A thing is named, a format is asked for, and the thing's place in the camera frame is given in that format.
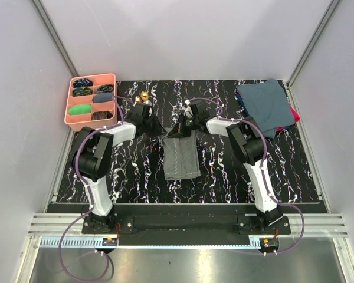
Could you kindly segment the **grey stitched cloth napkin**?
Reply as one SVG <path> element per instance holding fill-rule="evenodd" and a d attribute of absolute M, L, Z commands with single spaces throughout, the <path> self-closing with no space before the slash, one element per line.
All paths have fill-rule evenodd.
<path fill-rule="evenodd" d="M 163 171 L 167 181 L 194 179 L 201 176 L 196 131 L 189 137 L 162 137 Z"/>

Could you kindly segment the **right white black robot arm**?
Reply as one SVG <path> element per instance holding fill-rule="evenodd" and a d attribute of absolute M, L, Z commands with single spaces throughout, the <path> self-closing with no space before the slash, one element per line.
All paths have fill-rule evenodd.
<path fill-rule="evenodd" d="M 213 116 L 204 105 L 204 98 L 186 100 L 183 113 L 168 133 L 169 138 L 181 139 L 193 131 L 229 138 L 232 151 L 247 170 L 255 196 L 256 219 L 254 227 L 261 233 L 270 233 L 283 217 L 271 188 L 267 168 L 266 139 L 255 120 Z"/>

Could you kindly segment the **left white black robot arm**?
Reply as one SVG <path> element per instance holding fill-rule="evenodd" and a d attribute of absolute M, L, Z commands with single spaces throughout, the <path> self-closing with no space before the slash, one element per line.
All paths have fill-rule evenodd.
<path fill-rule="evenodd" d="M 100 129 L 83 127 L 78 132 L 70 163 L 88 196 L 89 210 L 83 215 L 86 226 L 102 233 L 110 233 L 119 227 L 106 183 L 112 148 L 144 134 L 155 137 L 165 133 L 150 101 L 136 102 L 127 116 L 114 125 Z"/>

